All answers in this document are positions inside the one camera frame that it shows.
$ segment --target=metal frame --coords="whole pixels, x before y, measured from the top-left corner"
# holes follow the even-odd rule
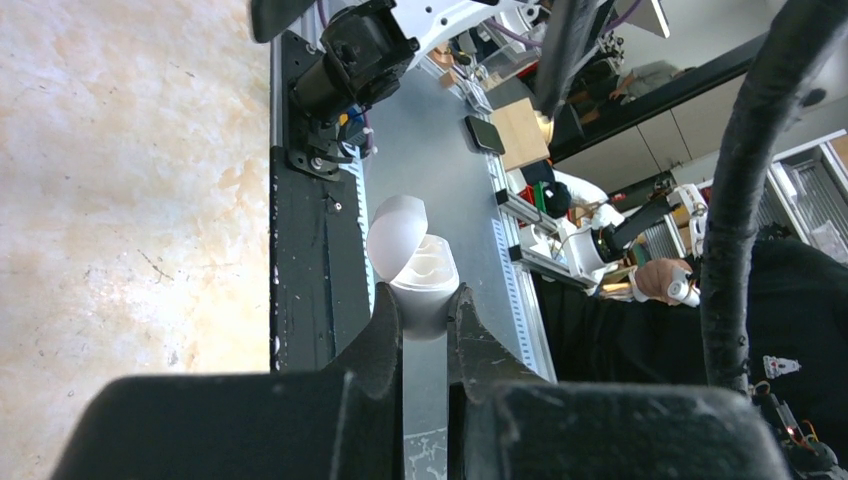
[[[674,243],[674,248],[677,249],[677,254],[680,255],[680,258],[686,257],[686,247],[683,245],[683,239],[680,237],[680,230],[674,223],[674,218],[671,215],[665,215],[663,221],[668,227],[668,233],[671,235],[671,241]]]
[[[563,283],[574,285],[579,288],[595,286],[594,283],[583,281],[583,279],[571,276],[568,267],[540,253],[534,252],[521,245],[515,245],[509,249],[509,258],[513,262],[519,262],[533,272],[546,277],[559,280]]]
[[[556,220],[507,189],[496,192],[495,200],[502,212],[525,223],[536,225],[549,235],[559,231]]]
[[[433,66],[435,69],[441,70],[435,64]],[[489,120],[488,116],[485,115],[481,115],[481,118]],[[486,163],[489,166],[493,192],[509,191],[509,182],[507,181],[506,170],[504,170],[501,158],[494,153],[487,153]],[[518,203],[526,204],[521,197],[516,196],[516,198],[520,200]],[[536,297],[533,277],[529,269],[523,265],[512,263],[508,257],[509,246],[520,243],[518,220],[516,219],[517,217],[504,211],[504,209],[500,210],[500,218],[492,219],[492,222],[496,225],[499,224],[504,234],[505,251],[501,253],[503,255],[501,261],[504,264],[504,279],[509,283],[509,279],[513,278],[521,296],[519,300],[520,307],[517,308],[518,311],[513,312],[513,321],[515,322],[516,334],[519,347],[521,348],[521,359],[528,368],[534,370],[540,377],[549,382],[556,383],[556,372],[554,371],[550,346],[548,344],[544,322],[542,321],[539,300]],[[527,347],[522,344],[525,338],[528,342]]]
[[[828,208],[833,208],[839,210],[841,211],[840,214],[844,218],[844,199],[846,198],[846,196],[848,196],[848,177],[846,177],[845,168],[842,165],[842,162],[836,159],[833,147],[829,143],[830,140],[840,136],[842,133],[844,133],[844,130],[827,135],[818,140],[814,140],[813,142],[808,142],[804,145],[801,145],[800,147],[793,148],[788,152],[781,153],[780,155],[775,157],[776,160],[772,162],[772,165],[770,166],[767,172],[768,179],[770,182],[772,182],[774,190],[776,191],[782,206],[786,210],[786,213],[789,216],[789,220],[791,221],[792,226],[797,231],[798,236],[801,237],[801,239],[805,243],[808,243],[810,245],[815,245],[815,243],[812,241],[812,238],[810,238],[809,234],[816,228],[816,224],[811,224],[810,220],[814,220],[815,218],[818,218],[818,220],[821,220],[822,218],[830,218],[830,216],[828,215],[828,213],[830,212],[823,213],[821,211],[818,211],[817,214],[811,213],[817,211],[816,207],[813,207],[809,203],[810,198],[816,198],[815,194],[813,194],[812,196],[805,195],[803,200],[799,196],[796,201],[792,201],[792,199],[787,194],[787,189],[795,187],[791,184],[784,185],[784,182],[781,181],[781,178],[783,178],[784,180],[788,180],[788,177],[781,177],[780,169],[788,168],[790,169],[790,171],[799,173],[802,168],[806,167],[813,169],[821,168],[825,172],[827,172],[826,176],[828,180],[824,181],[824,183],[822,183],[821,185],[824,188],[825,184],[832,184],[833,188],[835,189],[833,195],[841,196],[841,199],[837,200],[835,198],[832,198],[833,195],[831,194],[819,192],[818,198],[820,199],[820,202],[824,202],[824,204],[818,202],[818,208],[824,208],[825,210]],[[798,156],[803,156],[802,158],[804,158],[805,160],[797,165],[793,165],[793,160],[796,159],[796,157]],[[839,223],[835,217],[832,219],[836,223]],[[842,232],[844,232],[844,225],[844,220],[842,220]]]
[[[270,369],[318,370],[365,327],[369,296],[360,248],[356,181],[332,182],[297,171],[288,84],[320,57],[284,32],[271,44],[269,274]]]

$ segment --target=white controller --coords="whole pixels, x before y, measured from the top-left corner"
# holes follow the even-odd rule
[[[692,308],[701,304],[701,291],[697,287],[689,286],[688,272],[680,267],[674,267],[672,270],[671,284],[668,286],[666,295],[668,298],[682,303],[683,305]],[[636,286],[636,271],[630,272],[630,288],[633,291],[633,298],[637,302],[647,302],[650,297],[642,293],[639,287]]]

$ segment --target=black hose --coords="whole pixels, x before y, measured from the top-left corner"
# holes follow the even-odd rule
[[[571,88],[574,66],[583,57],[597,0],[554,2],[548,30],[542,41],[542,57],[536,75],[536,107],[555,118],[561,100]]]
[[[777,137],[847,28],[846,1],[789,0],[733,106],[713,182],[701,273],[701,333],[710,385],[748,391],[748,274],[766,171]]]

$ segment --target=sticker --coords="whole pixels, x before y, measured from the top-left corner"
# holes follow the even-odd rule
[[[772,357],[770,355],[763,356],[763,367],[766,370],[766,377],[769,380],[801,370],[801,364],[798,363],[798,360]]]

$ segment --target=gray table surface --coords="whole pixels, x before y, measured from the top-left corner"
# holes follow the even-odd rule
[[[386,198],[407,194],[426,205],[429,232],[446,239],[460,280],[474,290],[483,324],[520,358],[515,322],[492,220],[500,219],[486,157],[463,118],[465,102],[413,69],[370,112],[378,154],[364,165],[369,218]],[[407,478],[443,478],[447,458],[447,340],[404,342]]]

